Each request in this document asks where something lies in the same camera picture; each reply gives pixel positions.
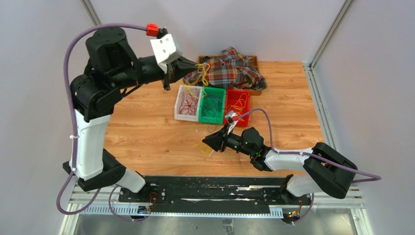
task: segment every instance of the red connector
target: red connector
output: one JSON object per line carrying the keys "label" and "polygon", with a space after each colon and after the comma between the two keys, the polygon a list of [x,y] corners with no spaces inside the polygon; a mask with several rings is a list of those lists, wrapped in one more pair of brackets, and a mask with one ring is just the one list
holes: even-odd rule
{"label": "red connector", "polygon": [[147,24],[146,34],[148,36],[156,37],[158,33],[159,33],[159,27],[157,26],[157,24],[154,24],[154,23]]}

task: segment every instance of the white panel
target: white panel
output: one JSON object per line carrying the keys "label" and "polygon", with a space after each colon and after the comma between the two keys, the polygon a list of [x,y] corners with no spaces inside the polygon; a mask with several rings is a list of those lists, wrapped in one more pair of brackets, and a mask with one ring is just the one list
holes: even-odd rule
{"label": "white panel", "polygon": [[356,1],[315,69],[340,152],[383,177],[359,185],[376,235],[415,231],[414,9]]}
{"label": "white panel", "polygon": [[[64,54],[92,24],[78,0],[3,0],[0,22],[0,234],[55,235],[63,219],[55,200],[71,147]],[[85,47],[76,47],[72,77],[87,59]]]}
{"label": "white panel", "polygon": [[[197,59],[229,46],[262,61],[310,62],[344,0],[92,0],[102,23],[166,27],[183,55]],[[127,30],[137,56],[152,54],[148,37]]]}

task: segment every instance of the wooden table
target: wooden table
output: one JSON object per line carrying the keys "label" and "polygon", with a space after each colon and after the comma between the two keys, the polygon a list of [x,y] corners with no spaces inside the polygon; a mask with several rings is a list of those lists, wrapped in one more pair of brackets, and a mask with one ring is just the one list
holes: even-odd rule
{"label": "wooden table", "polygon": [[[323,141],[319,121],[300,62],[259,62],[268,88],[251,96],[251,108],[263,108],[271,119],[274,145],[302,149]],[[119,102],[108,125],[105,148],[120,162],[143,175],[286,176],[291,170],[258,171],[249,157],[231,149],[203,154],[194,146],[209,134],[208,124],[174,119],[173,109],[181,82],[164,91],[161,82],[144,85]],[[269,131],[261,112],[251,114],[255,127],[269,146]],[[240,135],[244,128],[236,127]],[[205,151],[209,147],[202,144]]]}

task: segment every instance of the plaid shirt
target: plaid shirt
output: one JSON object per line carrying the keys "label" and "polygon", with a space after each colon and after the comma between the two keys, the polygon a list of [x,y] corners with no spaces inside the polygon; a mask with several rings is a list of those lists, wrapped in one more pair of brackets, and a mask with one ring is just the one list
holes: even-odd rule
{"label": "plaid shirt", "polygon": [[[267,88],[267,83],[265,78],[252,68],[251,60],[251,57],[238,53],[233,47],[223,50],[221,56],[206,60],[205,63],[210,64],[206,80],[215,87],[225,89],[235,87],[239,89],[263,90]],[[200,76],[200,72],[194,71],[183,79],[192,84]]]}

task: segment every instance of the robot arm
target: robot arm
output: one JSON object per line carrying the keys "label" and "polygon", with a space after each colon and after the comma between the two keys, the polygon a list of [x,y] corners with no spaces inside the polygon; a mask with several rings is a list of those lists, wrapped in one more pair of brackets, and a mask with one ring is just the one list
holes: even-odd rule
{"label": "robot arm", "polygon": [[[149,185],[103,147],[115,104],[150,82],[162,81],[163,88],[170,90],[170,83],[197,69],[194,62],[181,56],[165,28],[155,32],[152,36],[156,39],[150,40],[154,55],[143,58],[135,56],[125,31],[118,27],[99,29],[86,41],[90,59],[84,74],[70,84],[78,130],[74,173],[84,191],[117,184],[137,193]],[[63,164],[67,173],[70,166],[72,159]]]}
{"label": "robot arm", "polygon": [[251,164],[261,171],[280,169],[305,171],[307,174],[304,175],[288,175],[285,183],[281,185],[280,197],[286,203],[297,200],[304,194],[322,191],[335,198],[345,198],[355,173],[324,164],[307,155],[317,154],[357,170],[355,164],[327,144],[320,142],[313,148],[274,152],[271,147],[264,145],[264,138],[255,128],[246,129],[241,136],[238,136],[232,133],[232,124],[225,124],[221,130],[206,136],[202,142],[215,151],[223,152],[229,147],[236,152],[246,154],[250,157]]}

